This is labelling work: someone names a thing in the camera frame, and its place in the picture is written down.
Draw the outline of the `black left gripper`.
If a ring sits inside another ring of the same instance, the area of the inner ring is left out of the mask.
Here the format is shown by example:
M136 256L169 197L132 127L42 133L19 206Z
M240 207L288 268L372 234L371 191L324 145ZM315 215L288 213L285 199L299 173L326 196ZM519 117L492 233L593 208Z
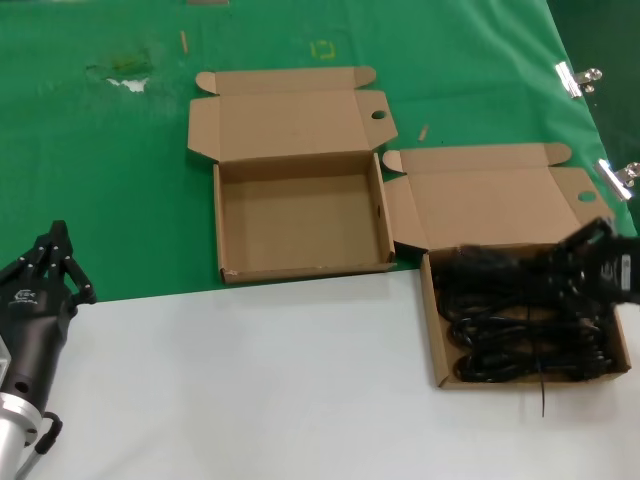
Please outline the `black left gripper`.
M6 286L43 278L48 271L49 279L62 285ZM66 278L76 293L64 286ZM26 401L46 401L77 313L74 305L97 302L93 284L73 258L66 222L54 221L29 250L3 268L1 286L1 337L11 355L1 391Z

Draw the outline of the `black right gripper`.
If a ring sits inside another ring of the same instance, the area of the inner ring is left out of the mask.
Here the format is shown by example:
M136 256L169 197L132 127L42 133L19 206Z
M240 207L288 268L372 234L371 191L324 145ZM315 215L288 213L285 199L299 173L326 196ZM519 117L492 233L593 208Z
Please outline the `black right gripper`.
M600 303L639 302L639 239L616 236L610 220L597 217L552 249L553 260L583 259L582 291ZM593 313L596 306L563 274L534 271L525 295L538 307Z

